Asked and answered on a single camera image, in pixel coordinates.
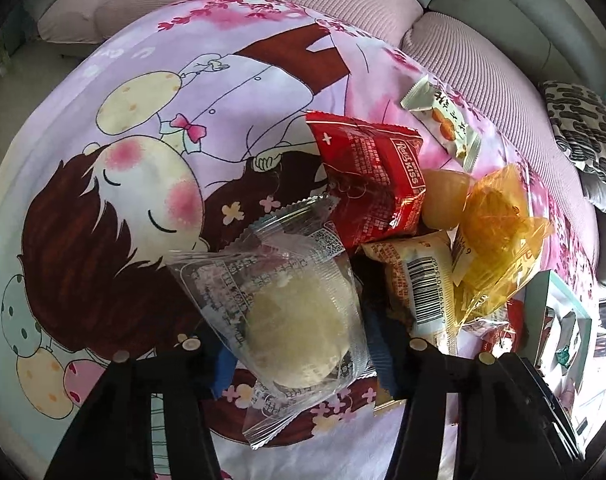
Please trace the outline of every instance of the pink balloon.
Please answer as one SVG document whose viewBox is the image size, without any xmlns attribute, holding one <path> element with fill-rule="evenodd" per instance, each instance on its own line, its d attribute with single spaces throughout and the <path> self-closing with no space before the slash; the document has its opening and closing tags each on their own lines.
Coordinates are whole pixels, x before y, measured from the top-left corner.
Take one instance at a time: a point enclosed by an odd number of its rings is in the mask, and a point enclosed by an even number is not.
<svg viewBox="0 0 606 480">
<path fill-rule="evenodd" d="M 75 405 L 81 406 L 104 371 L 104 367 L 91 359 L 71 361 L 65 367 L 63 376 L 67 397 Z"/>
</svg>

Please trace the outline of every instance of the red snack bag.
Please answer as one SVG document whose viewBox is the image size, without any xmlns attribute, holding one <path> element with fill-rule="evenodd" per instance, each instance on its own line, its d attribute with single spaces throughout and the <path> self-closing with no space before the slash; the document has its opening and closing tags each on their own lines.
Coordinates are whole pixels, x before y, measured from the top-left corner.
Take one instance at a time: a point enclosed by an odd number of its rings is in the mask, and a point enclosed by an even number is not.
<svg viewBox="0 0 606 480">
<path fill-rule="evenodd" d="M 425 183 L 416 130 L 308 112 L 330 183 L 339 198 L 332 220 L 347 249 L 395 234 L 414 234 Z"/>
</svg>

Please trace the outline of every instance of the black and white cushion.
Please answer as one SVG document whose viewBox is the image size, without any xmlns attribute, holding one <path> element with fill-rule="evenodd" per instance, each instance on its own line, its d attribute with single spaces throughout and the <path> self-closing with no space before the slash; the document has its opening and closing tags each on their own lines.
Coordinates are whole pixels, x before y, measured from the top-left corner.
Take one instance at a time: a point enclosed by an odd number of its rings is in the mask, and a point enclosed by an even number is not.
<svg viewBox="0 0 606 480">
<path fill-rule="evenodd" d="M 542 83 L 541 92 L 559 149 L 606 183 L 606 100 L 584 86 L 556 81 Z"/>
</svg>

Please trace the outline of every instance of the yellow snack package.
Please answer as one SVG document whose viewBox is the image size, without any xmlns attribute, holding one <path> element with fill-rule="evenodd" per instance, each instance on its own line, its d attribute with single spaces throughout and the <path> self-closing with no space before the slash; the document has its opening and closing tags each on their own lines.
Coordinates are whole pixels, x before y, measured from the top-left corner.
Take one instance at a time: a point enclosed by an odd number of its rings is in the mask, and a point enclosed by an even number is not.
<svg viewBox="0 0 606 480">
<path fill-rule="evenodd" d="M 522 288 L 553 232 L 549 220 L 530 216 L 515 164 L 479 180 L 452 248 L 457 324 L 491 314 Z"/>
<path fill-rule="evenodd" d="M 444 353 L 456 354 L 454 292 L 449 237 L 438 231 L 362 245 L 368 258 L 385 264 L 388 316 Z"/>
</svg>

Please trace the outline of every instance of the barcode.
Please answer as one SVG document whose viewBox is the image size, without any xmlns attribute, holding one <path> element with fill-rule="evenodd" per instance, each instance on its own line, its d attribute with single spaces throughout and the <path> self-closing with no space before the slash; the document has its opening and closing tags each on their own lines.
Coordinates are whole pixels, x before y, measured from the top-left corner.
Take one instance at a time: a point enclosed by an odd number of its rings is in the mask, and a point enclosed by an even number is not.
<svg viewBox="0 0 606 480">
<path fill-rule="evenodd" d="M 441 275 L 432 256 L 417 258 L 405 264 L 412 289 L 416 324 L 423 325 L 443 319 L 443 285 Z"/>
<path fill-rule="evenodd" d="M 325 227 L 320 228 L 318 231 L 314 231 L 309 237 L 319 245 L 325 261 L 330 260 L 345 251 L 341 239 L 330 231 L 330 229 Z"/>
</svg>

